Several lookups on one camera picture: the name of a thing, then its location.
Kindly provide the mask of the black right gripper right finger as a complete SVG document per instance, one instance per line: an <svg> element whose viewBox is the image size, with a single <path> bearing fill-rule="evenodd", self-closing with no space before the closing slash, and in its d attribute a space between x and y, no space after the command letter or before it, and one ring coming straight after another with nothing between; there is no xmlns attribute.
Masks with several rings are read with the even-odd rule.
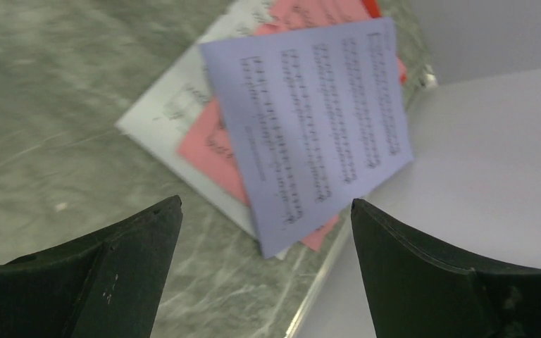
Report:
<svg viewBox="0 0 541 338"><path fill-rule="evenodd" d="M351 222L377 337L541 337L541 269L453 246L363 199Z"/></svg>

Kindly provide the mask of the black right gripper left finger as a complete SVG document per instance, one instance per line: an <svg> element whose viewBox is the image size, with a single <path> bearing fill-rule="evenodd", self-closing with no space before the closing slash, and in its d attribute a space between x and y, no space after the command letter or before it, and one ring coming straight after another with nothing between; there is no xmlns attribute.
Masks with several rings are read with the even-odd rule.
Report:
<svg viewBox="0 0 541 338"><path fill-rule="evenodd" d="M172 196L0 265L0 337L149 337L182 224Z"/></svg>

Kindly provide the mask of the white sheet music page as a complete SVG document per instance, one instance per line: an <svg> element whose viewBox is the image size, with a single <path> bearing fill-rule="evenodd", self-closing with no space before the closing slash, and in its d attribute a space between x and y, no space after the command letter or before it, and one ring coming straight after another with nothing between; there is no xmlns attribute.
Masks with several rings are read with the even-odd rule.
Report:
<svg viewBox="0 0 541 338"><path fill-rule="evenodd" d="M212 98L199 44L252 35L259 25L271 21L268 9L272 5L272 1L234 1L116 122L120 131L251 237L256 234L245 204L198 171L176 149Z"/></svg>

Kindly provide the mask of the red sheet music papers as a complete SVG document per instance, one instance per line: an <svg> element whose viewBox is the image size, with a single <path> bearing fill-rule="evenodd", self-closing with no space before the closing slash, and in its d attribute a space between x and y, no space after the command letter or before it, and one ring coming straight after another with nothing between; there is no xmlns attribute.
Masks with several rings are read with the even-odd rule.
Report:
<svg viewBox="0 0 541 338"><path fill-rule="evenodd" d="M382 16L378 0L363 0L362 3L370 17L380 18Z"/></svg>

